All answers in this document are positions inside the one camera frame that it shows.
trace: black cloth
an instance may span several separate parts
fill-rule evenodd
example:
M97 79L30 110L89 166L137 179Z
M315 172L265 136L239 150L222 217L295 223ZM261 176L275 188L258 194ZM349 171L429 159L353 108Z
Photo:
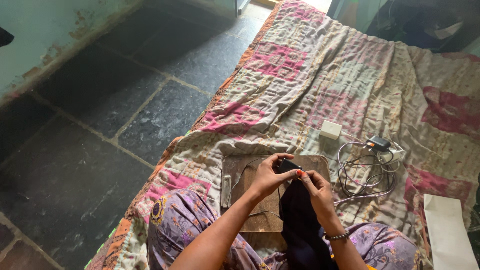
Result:
M338 270L322 236L324 229L310 202L310 194L300 180L292 181L280 203L282 236L287 243L289 269Z

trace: beaded bracelet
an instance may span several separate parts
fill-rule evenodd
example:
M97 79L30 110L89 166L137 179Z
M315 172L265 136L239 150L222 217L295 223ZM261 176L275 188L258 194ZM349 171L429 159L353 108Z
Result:
M340 239L345 239L347 237L350 236L350 232L348 230L345 230L345 233L342 234L342 235L338 235L338 236L328 236L326 233L324 233L325 235L325 239L328 240L328 241L332 241L332 240L340 240Z

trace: person's right hand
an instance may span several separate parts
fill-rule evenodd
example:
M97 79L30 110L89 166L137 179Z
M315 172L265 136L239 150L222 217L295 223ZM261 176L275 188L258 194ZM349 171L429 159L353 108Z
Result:
M310 193L313 210L325 232L329 236L345 233L335 212L330 183L316 171L302 172L300 179Z

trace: bed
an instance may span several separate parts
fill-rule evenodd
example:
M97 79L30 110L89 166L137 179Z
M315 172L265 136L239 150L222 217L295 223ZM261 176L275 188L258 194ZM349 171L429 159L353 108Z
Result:
M480 59L432 54L369 37L298 0L279 2L232 75L183 137L173 140L118 227L86 269L147 269L154 202L176 188L220 209L220 168L233 154L324 155L337 198L337 151L348 136L320 137L321 123L345 134L395 141L406 151L392 193L337 206L345 226L363 221L399 229L432 268L423 194L460 199L466 227L480 162ZM358 147L340 154L347 160ZM364 179L368 168L350 174Z

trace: purple floral clothing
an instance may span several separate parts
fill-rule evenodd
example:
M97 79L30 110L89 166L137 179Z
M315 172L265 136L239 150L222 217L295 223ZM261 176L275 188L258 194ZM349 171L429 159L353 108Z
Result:
M155 202L150 214L150 269L168 269L184 247L216 221L218 216L194 191L177 189L164 194ZM352 242L368 265L378 270L418 268L420 253L401 232L378 223L356 224L349 227L349 231ZM287 268L283 253L260 258L240 235L235 238L223 264L226 270Z

